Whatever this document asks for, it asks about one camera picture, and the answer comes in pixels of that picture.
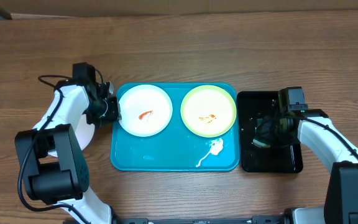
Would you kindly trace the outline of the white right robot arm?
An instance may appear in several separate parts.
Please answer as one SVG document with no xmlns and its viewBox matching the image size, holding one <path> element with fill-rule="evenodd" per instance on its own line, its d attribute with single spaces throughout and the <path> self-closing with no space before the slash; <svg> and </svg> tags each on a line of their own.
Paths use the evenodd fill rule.
<svg viewBox="0 0 358 224">
<path fill-rule="evenodd" d="M 320 109 L 281 110 L 258 120 L 259 147 L 308 147 L 330 173 L 324 205 L 287 210 L 289 223 L 358 223 L 358 148 Z"/>
</svg>

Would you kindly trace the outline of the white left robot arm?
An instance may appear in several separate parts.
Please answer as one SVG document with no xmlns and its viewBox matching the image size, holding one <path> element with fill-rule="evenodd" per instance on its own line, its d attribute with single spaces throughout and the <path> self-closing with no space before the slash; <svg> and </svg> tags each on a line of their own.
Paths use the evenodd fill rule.
<svg viewBox="0 0 358 224">
<path fill-rule="evenodd" d="M 75 131 L 86 124 L 102 126 L 117 120 L 117 99 L 109 82 L 61 77 L 42 119 L 15 137 L 19 160 L 17 193 L 33 212 L 61 208 L 78 223 L 119 223 L 112 207 L 90 187 L 83 146 Z"/>
</svg>

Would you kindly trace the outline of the green yellow sponge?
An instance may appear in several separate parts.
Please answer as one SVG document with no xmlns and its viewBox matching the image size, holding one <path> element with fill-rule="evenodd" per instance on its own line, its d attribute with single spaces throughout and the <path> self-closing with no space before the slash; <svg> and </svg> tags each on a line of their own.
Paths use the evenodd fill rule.
<svg viewBox="0 0 358 224">
<path fill-rule="evenodd" d="M 260 123 L 255 128 L 253 144 L 261 148 L 271 148 L 273 136 L 271 132 L 271 123 Z"/>
</svg>

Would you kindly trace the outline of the white plate with ketchup streak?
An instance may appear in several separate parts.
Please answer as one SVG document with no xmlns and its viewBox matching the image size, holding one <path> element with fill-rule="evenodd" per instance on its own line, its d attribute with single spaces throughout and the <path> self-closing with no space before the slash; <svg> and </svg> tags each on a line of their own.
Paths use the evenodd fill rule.
<svg viewBox="0 0 358 224">
<path fill-rule="evenodd" d="M 119 124 L 129 134 L 149 137 L 169 124 L 173 105 L 168 94 L 155 85 L 137 85 L 119 99 Z"/>
</svg>

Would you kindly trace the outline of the white plate with red smears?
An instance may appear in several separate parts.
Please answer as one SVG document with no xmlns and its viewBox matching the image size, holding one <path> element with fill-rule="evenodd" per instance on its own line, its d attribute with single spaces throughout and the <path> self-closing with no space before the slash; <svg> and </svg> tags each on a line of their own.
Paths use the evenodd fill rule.
<svg viewBox="0 0 358 224">
<path fill-rule="evenodd" d="M 86 115 L 62 115 L 59 114 L 57 118 L 52 119 L 52 122 L 48 124 L 46 129 L 52 129 L 59 124 L 71 124 L 73 130 L 75 131 L 75 136 L 77 138 L 78 144 L 80 145 L 81 150 L 83 151 L 88 144 L 91 142 L 94 132 L 95 125 L 88 124 L 86 122 Z"/>
</svg>

